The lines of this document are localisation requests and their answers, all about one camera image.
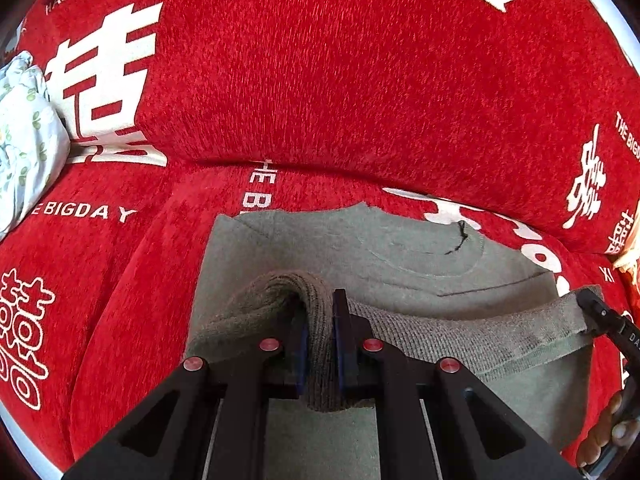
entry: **sofa cushion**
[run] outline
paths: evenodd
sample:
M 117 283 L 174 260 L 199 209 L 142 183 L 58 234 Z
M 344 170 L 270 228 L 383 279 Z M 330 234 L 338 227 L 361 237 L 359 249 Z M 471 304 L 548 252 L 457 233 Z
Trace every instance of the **sofa cushion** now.
M 63 470 L 84 351 L 169 176 L 137 164 L 68 165 L 0 244 L 0 400 Z

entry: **human hand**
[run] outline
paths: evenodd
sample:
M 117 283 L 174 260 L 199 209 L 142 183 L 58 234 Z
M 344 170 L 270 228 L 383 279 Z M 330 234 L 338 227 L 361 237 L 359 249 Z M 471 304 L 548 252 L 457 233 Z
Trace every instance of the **human hand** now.
M 622 392 L 616 393 L 607 407 L 600 413 L 596 425 L 591 428 L 587 438 L 578 447 L 575 461 L 578 467 L 593 464 L 600 457 L 602 448 L 612 440 L 616 446 L 630 447 L 640 433 L 638 420 L 626 420 L 613 426 L 613 415 L 622 404 Z

